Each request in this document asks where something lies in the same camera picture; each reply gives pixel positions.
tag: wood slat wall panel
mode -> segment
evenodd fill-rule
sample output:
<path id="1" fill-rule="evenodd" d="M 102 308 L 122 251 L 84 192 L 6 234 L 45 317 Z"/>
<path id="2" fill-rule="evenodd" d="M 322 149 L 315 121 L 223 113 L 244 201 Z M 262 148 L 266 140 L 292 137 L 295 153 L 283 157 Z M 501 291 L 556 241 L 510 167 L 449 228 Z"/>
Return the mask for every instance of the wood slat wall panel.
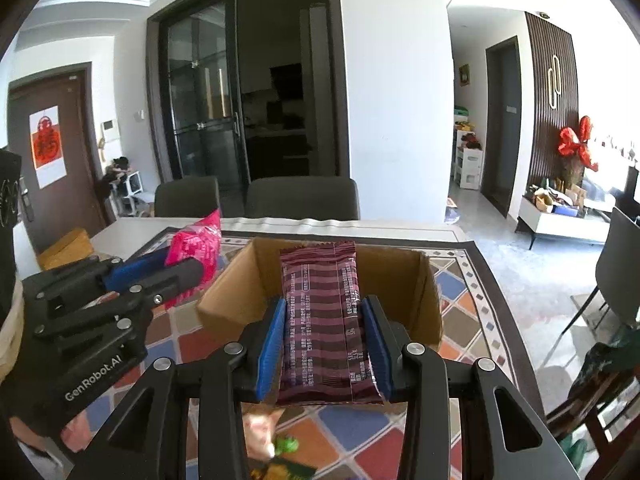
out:
<path id="1" fill-rule="evenodd" d="M 562 157 L 558 153 L 559 133 L 565 126 L 578 131 L 578 75 L 571 35 L 528 12 L 525 13 L 533 55 L 534 124 L 533 147 L 527 185 L 538 184 L 543 177 L 562 175 Z M 555 110 L 549 105 L 547 70 L 553 55 L 560 59 L 562 95 Z"/>

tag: dining table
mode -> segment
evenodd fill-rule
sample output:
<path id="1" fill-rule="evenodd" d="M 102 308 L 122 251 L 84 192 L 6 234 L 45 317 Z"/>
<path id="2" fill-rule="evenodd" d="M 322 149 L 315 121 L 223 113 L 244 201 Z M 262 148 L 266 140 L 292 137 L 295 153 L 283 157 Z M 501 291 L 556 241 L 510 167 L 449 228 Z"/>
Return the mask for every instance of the dining table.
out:
<path id="1" fill-rule="evenodd" d="M 120 218 L 91 238 L 97 253 L 132 256 L 165 246 L 190 218 Z M 544 416 L 540 392 L 511 311 L 487 262 L 464 231 L 455 225 L 393 221 L 316 221 L 282 218 L 222 218 L 222 260 L 231 258 L 254 237 L 289 240 L 354 240 L 424 252 L 438 286 L 444 335 L 443 358 L 472 363 L 489 357 L 516 385 L 536 413 Z M 225 267 L 219 263 L 220 272 Z M 148 356 L 140 366 L 88 408 L 90 429 L 97 431 L 146 367 L 159 357 L 177 363 L 205 358 L 218 345 L 201 326 L 195 305 L 160 306 L 146 334 Z M 316 469 L 314 478 L 395 478 L 402 449 L 406 412 L 353 406 L 291 406 L 277 431 L 299 442 L 285 457 Z M 462 435 L 457 399 L 449 403 L 451 476 L 462 478 Z M 198 477 L 198 400 L 191 399 L 186 478 Z"/>

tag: chair backrest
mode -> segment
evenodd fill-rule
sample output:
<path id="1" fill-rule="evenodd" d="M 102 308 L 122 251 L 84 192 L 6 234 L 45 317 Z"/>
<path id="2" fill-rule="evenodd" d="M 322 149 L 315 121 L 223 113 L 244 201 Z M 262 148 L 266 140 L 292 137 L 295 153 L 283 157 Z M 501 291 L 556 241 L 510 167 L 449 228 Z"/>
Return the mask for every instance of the chair backrest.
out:
<path id="1" fill-rule="evenodd" d="M 343 176 L 275 176 L 249 184 L 248 218 L 359 220 L 358 188 Z"/>
<path id="2" fill-rule="evenodd" d="M 215 176 L 185 176 L 160 184 L 154 210 L 165 218 L 204 218 L 220 207 Z"/>
<path id="3" fill-rule="evenodd" d="M 616 316 L 629 326 L 636 324 L 640 306 L 639 258 L 640 227 L 615 207 L 596 264 L 596 283 Z"/>

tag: brown door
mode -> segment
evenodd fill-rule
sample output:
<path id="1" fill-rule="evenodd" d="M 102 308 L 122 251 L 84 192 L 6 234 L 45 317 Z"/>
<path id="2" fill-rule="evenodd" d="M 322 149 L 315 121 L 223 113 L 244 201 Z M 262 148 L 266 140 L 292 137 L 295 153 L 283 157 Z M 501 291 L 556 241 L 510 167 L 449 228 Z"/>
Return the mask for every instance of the brown door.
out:
<path id="1" fill-rule="evenodd" d="M 22 217 L 39 253 L 73 228 L 93 236 L 106 226 L 84 103 L 84 72 L 40 79 L 9 94 L 9 150 L 22 156 L 31 202 Z"/>

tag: purple striped snack package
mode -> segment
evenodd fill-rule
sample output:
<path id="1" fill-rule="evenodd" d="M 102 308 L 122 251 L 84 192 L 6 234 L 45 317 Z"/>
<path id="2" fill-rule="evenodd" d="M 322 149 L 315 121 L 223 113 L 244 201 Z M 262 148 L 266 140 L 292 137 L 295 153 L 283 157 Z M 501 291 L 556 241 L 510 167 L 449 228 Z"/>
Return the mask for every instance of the purple striped snack package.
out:
<path id="1" fill-rule="evenodd" d="M 380 402 L 355 257 L 354 242 L 280 251 L 287 319 L 279 405 Z"/>

